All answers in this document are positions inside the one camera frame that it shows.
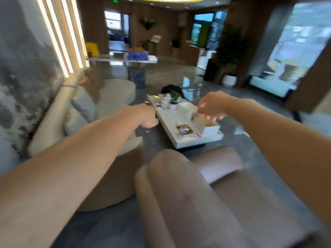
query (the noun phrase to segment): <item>white tissue box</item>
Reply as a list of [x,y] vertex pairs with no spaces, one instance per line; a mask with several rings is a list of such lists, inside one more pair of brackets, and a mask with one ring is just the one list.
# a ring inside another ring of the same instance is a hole
[[197,131],[196,133],[201,137],[217,135],[220,128],[217,122],[206,119],[204,114],[198,114],[197,117],[194,118],[194,125]]
[[197,112],[198,107],[190,102],[181,102],[177,106],[177,111],[186,119],[190,120],[192,114]]

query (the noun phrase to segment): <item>green panel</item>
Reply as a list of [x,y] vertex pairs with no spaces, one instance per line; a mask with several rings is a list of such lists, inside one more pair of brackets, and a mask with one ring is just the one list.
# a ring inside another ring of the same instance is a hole
[[202,24],[201,30],[200,30],[200,35],[199,35],[198,46],[204,47],[206,45],[210,25],[211,25],[211,22],[204,22]]

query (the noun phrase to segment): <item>person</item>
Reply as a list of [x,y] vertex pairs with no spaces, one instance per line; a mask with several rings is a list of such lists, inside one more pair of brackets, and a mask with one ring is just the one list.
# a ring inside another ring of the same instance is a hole
[[[251,99],[210,92],[198,113],[235,118],[296,195],[331,227],[331,138]],[[0,179],[0,247],[49,247],[129,135],[157,125],[155,110],[128,106],[66,137]]]

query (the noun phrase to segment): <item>hand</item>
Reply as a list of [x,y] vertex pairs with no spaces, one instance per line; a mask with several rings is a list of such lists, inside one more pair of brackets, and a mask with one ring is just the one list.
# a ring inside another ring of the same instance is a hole
[[159,123],[159,120],[155,118],[155,109],[153,106],[148,106],[146,104],[138,104],[132,107],[136,107],[139,112],[139,116],[142,119],[140,124],[144,128],[152,128]]
[[205,114],[206,119],[212,121],[222,119],[227,115],[227,107],[230,103],[238,98],[230,96],[222,91],[209,92],[200,99],[197,112]]

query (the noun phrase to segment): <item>gray marble wall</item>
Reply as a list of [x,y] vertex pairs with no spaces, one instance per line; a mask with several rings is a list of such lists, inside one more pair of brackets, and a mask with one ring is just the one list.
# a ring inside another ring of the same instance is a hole
[[10,160],[3,160],[8,155],[3,146],[11,147],[8,152],[26,153],[61,74],[37,1],[1,0],[0,131],[5,134],[0,134],[0,166]]

